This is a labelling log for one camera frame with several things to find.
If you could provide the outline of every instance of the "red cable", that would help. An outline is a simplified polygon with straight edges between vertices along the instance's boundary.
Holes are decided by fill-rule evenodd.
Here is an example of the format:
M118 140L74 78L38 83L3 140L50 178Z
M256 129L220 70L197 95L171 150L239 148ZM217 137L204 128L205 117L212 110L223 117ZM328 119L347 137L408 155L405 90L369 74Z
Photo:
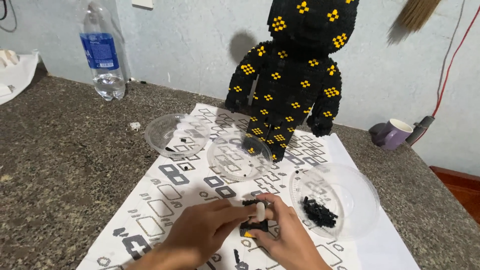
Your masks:
M480 6L477 10L477 13L475 13L475 16L473 17L473 20L471 21L470 25L468 26L467 31L463 35L462 41L460 42L457 49L455 50L455 52L452 56L452 60L450 61L450 64L448 65L447 73L445 75L444 85L442 86L442 91L440 92L440 97L437 100L437 105L435 106L435 110L432 113L432 117L435 117L435 115L437 114L438 108L440 107L440 103L442 102L442 97L443 97L444 91L445 91L445 85L446 85L447 80L448 80L448 74L450 73L450 68L452 67L453 59L455 58L456 53L458 52L458 50L462 46L463 41L465 41L465 38L467 37L468 33L470 32L470 28L472 28L472 25L475 22L475 20L477 19L477 16L478 16L479 13L480 13ZM420 140L420 138L422 138L422 136L425 134L425 132L427 132L427 130L428 129L424 130L423 133L410 146L413 146L418 140Z

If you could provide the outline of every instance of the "broom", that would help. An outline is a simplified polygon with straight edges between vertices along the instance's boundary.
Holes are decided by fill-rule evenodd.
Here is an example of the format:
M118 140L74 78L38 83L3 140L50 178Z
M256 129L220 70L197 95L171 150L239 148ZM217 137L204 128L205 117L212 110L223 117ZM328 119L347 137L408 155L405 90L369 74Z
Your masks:
M428 21L440 0L408 0L396 22L409 32L417 32Z

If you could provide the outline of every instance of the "black lego bear sculpture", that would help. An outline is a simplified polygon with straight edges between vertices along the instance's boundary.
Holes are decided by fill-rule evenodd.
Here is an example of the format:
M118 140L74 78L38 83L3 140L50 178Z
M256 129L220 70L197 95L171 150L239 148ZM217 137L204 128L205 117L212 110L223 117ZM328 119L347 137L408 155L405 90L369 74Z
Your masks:
M330 53L341 49L355 27L359 0L273 0L268 16L272 41L252 48L230 81L225 106L235 112L248 103L247 133L263 140L274 162L283 159L293 131L303 123L314 135L328 135L338 113L342 78Z

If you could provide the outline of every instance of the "black power cord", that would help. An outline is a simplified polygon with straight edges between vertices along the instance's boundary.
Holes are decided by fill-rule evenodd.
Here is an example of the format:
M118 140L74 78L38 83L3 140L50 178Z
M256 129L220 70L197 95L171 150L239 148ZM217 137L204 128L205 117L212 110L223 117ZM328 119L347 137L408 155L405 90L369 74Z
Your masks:
M4 20L7 17L7 0L3 0L3 8L5 12L3 13L3 17L0 18L0 21Z

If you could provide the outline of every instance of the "plastic water bottle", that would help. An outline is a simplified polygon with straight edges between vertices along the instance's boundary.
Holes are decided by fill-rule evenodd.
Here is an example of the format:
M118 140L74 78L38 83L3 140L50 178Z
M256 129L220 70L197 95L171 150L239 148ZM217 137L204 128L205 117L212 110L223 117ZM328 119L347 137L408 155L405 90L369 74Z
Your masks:
M95 90L107 101L122 99L125 80L113 41L110 12L96 0L81 0L78 12L80 39L92 71Z

